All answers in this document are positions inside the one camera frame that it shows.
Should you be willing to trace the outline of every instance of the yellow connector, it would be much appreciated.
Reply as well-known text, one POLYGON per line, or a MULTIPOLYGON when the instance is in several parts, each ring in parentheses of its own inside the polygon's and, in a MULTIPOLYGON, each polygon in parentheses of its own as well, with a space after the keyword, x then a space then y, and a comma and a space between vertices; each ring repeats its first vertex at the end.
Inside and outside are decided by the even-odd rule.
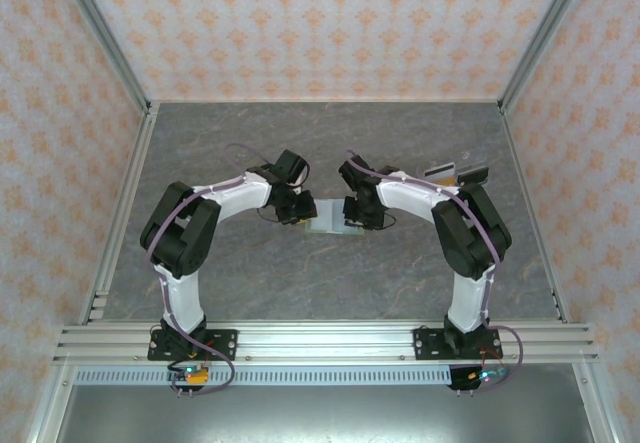
POLYGON ((209 381, 209 368, 201 368, 200 370, 187 373, 187 383, 190 385, 204 385, 209 381))

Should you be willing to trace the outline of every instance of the perforated metal strip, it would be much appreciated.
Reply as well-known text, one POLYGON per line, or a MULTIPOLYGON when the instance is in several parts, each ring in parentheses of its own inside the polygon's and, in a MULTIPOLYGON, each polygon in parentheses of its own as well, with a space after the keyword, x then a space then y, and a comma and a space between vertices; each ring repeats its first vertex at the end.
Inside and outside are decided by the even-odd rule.
MULTIPOLYGON (((226 381, 222 366, 209 370, 209 384, 226 381)), ((171 372, 157 366, 82 366, 75 384, 85 386, 157 386, 166 385, 171 372)), ((358 386, 358 385, 442 385, 451 383, 446 365, 342 367, 267 367, 237 368, 234 385, 241 386, 358 386)))

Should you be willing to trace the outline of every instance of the patterned wallpaper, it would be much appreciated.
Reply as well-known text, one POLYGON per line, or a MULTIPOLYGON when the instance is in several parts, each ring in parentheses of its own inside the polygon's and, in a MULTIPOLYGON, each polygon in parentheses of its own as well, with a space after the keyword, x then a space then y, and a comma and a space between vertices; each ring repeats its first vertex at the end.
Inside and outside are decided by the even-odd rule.
POLYGON ((0 0, 0 441, 77 322, 139 118, 73 0, 0 0))
POLYGON ((172 100, 496 100, 551 1, 97 0, 172 100))
POLYGON ((577 0, 509 117, 571 316, 640 435, 640 0, 577 0))

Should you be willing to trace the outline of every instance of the purple cable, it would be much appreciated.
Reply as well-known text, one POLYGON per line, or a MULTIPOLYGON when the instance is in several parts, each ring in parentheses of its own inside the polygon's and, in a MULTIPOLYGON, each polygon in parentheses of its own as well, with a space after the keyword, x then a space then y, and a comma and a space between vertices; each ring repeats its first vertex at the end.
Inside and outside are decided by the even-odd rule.
MULTIPOLYGON (((347 154, 349 154, 351 157, 357 156, 356 152, 353 151, 353 150, 347 150, 347 154)), ((489 235, 487 234, 486 230, 482 227, 482 224, 478 220, 478 217, 473 214, 471 209, 457 195, 451 193, 449 190, 447 190, 447 189, 445 189, 445 188, 443 188, 443 187, 441 187, 439 185, 435 185, 433 183, 429 183, 428 181, 418 180, 418 179, 415 179, 415 178, 402 178, 402 177, 399 177, 399 176, 383 175, 382 173, 377 173, 375 171, 371 171, 371 170, 367 170, 366 168, 363 168, 362 166, 358 165, 355 161, 353 161, 353 158, 349 158, 349 160, 347 160, 347 161, 356 170, 358 170, 358 171, 360 171, 360 172, 362 172, 362 173, 364 173, 366 175, 373 176, 375 178, 380 178, 382 180, 395 181, 396 183, 413 184, 413 185, 417 185, 417 186, 424 186, 425 188, 428 188, 428 189, 430 189, 432 191, 436 191, 438 193, 442 193, 446 197, 450 198, 469 217, 469 219, 471 220, 473 225, 478 230, 478 233, 482 237, 482 240, 487 245, 487 248, 489 249, 489 252, 491 253, 491 257, 493 258, 493 261, 495 263, 495 266, 494 266, 493 271, 491 272, 490 276, 494 276, 495 275, 496 271, 498 270, 498 268, 500 268, 500 265, 502 264, 502 262, 500 261, 500 256, 498 255, 498 251, 496 250, 495 246, 491 242, 491 239, 489 238, 489 235)), ((516 339, 516 342, 518 343, 519 357, 518 357, 518 361, 516 363, 515 368, 513 369, 513 371, 508 373, 507 376, 505 376, 502 380, 500 380, 495 385, 492 385, 492 386, 490 386, 488 388, 484 388, 484 389, 481 388, 481 389, 475 390, 475 393, 484 393, 484 392, 487 392, 487 391, 491 391, 491 390, 494 390, 494 389, 502 386, 503 384, 505 384, 520 369, 520 367, 522 366, 522 360, 524 359, 524 346, 522 344, 522 339, 520 338, 520 335, 518 335, 518 333, 516 333, 516 331, 513 328, 509 328, 508 326, 504 326, 504 325, 489 326, 489 322, 487 321, 486 316, 484 316, 484 315, 488 314, 489 295, 490 295, 490 293, 491 293, 491 283, 487 282, 487 284, 485 286, 484 297, 482 299, 482 306, 481 306, 481 309, 480 309, 480 311, 482 312, 482 315, 483 315, 482 316, 482 325, 485 328, 487 328, 488 330, 505 330, 505 331, 508 331, 509 333, 511 333, 514 336, 514 338, 516 339)))
MULTIPOLYGON (((158 229, 158 231, 156 232, 155 236, 151 240, 151 244, 149 245, 149 249, 147 250, 147 253, 145 255, 147 262, 151 265, 151 267, 154 269, 154 271, 155 271, 155 268, 153 267, 153 263, 151 262, 151 255, 153 255, 153 252, 155 251, 156 246, 158 246, 158 242, 160 241, 160 238, 162 238, 162 235, 164 235, 164 232, 167 231, 167 228, 173 222, 173 220, 176 218, 176 216, 178 216, 178 214, 183 209, 185 209, 196 198, 199 198, 200 196, 206 195, 206 194, 209 194, 209 193, 215 193, 217 191, 224 191, 224 190, 230 190, 232 188, 236 188, 236 187, 240 186, 244 182, 244 180, 245 180, 245 178, 243 176, 241 176, 241 177, 237 178, 236 180, 232 181, 231 183, 227 183, 226 185, 207 187, 207 188, 204 188, 202 190, 196 191, 192 195, 190 195, 188 198, 185 198, 178 206, 176 206, 174 208, 174 210, 169 214, 167 219, 164 220, 162 225, 160 225, 160 228, 158 229)), ((189 341, 191 344, 193 344, 193 345, 197 346, 198 348, 201 348, 201 349, 203 349, 205 351, 208 351, 212 355, 217 356, 218 358, 223 360, 227 365, 229 365, 229 369, 231 370, 231 374, 229 375, 229 378, 227 379, 227 381, 225 381, 221 385, 214 386, 214 387, 207 388, 207 389, 202 389, 202 390, 199 390, 199 391, 196 391, 196 392, 191 392, 190 391, 189 392, 190 395, 191 396, 205 395, 205 394, 213 393, 215 391, 219 391, 219 390, 222 390, 222 389, 226 388, 227 386, 229 386, 233 382, 233 380, 234 380, 234 378, 236 376, 236 369, 233 366, 233 363, 224 354, 220 353, 218 350, 215 350, 215 349, 211 348, 210 346, 207 346, 207 345, 205 345, 203 343, 200 343, 198 340, 196 340, 196 339, 192 338, 191 336, 189 336, 189 334, 180 327, 180 325, 178 324, 178 320, 176 319, 175 315, 173 314, 173 309, 171 308, 171 301, 169 300, 169 288, 167 286, 167 284, 168 284, 167 279, 162 273, 158 273, 158 276, 160 278, 160 288, 162 290, 162 301, 164 303, 164 310, 169 314, 169 319, 171 320, 171 323, 173 324, 174 329, 180 334, 180 336, 182 336, 185 340, 189 341)), ((171 388, 173 389, 173 391, 178 393, 178 396, 179 396, 182 393, 182 390, 180 390, 176 386, 176 378, 177 378, 177 375, 174 375, 173 379, 171 381, 171 388)))

